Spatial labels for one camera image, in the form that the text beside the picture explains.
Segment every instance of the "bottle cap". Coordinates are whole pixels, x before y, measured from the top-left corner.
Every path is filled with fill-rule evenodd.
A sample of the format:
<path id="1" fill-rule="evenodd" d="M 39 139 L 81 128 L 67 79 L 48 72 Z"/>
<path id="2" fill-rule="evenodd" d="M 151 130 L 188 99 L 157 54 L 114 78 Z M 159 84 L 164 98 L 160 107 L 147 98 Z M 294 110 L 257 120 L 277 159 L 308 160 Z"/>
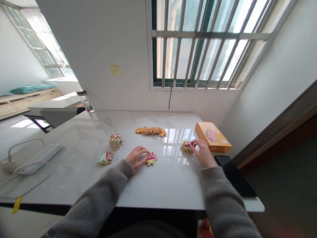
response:
<path id="1" fill-rule="evenodd" d="M 78 96 L 86 96 L 87 92 L 85 90 L 79 90 L 76 92 Z"/>

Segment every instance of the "window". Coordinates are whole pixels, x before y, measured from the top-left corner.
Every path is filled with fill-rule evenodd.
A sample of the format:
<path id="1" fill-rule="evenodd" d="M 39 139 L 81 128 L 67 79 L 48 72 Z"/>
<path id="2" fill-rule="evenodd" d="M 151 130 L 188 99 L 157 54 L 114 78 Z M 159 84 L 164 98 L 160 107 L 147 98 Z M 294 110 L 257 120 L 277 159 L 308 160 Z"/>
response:
<path id="1" fill-rule="evenodd" d="M 0 6 L 18 29 L 51 78 L 67 77 L 77 81 L 43 14 L 5 1 Z"/>
<path id="2" fill-rule="evenodd" d="M 276 0 L 151 0 L 153 87 L 239 89 Z"/>

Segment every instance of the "wooden cabinet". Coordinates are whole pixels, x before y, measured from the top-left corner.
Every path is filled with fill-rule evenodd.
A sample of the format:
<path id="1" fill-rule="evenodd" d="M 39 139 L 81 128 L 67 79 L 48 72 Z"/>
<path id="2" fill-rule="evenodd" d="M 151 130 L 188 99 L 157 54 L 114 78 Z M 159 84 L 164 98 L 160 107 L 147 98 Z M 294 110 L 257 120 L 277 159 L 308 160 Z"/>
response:
<path id="1" fill-rule="evenodd" d="M 28 107 L 62 96 L 56 88 L 0 98 L 0 120 L 28 111 Z"/>

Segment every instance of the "sweater sleeve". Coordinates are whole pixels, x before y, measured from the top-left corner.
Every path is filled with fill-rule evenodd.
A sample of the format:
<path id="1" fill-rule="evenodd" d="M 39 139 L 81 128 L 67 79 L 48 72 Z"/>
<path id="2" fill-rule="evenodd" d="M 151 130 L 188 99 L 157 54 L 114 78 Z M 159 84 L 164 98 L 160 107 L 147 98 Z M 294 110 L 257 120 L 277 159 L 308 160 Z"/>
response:
<path id="1" fill-rule="evenodd" d="M 133 168 L 125 160 L 110 168 L 42 237 L 96 237 L 133 173 Z"/>
<path id="2" fill-rule="evenodd" d="M 261 237 L 221 167 L 201 169 L 206 211 L 215 238 Z"/>

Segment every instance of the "hand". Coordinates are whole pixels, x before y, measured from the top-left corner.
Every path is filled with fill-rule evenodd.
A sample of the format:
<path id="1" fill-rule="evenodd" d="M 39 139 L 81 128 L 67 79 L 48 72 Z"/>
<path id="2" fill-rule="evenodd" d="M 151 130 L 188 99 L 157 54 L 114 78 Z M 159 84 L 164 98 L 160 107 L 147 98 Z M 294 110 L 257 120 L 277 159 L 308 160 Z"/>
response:
<path id="1" fill-rule="evenodd" d="M 138 168 L 141 167 L 141 165 L 145 164 L 146 161 L 146 157 L 144 157 L 143 160 L 141 160 L 140 162 L 139 157 L 143 154 L 143 153 L 150 153 L 146 148 L 144 148 L 143 146 L 137 146 L 136 148 L 134 148 L 131 153 L 128 155 L 128 157 L 125 159 L 126 162 L 128 162 L 131 167 L 136 170 Z"/>
<path id="2" fill-rule="evenodd" d="M 192 145 L 190 145 L 190 148 L 200 163 L 206 167 L 218 166 L 214 157 L 211 155 L 207 142 L 200 139 L 195 139 L 192 142 L 199 146 L 199 151 L 197 151 Z"/>

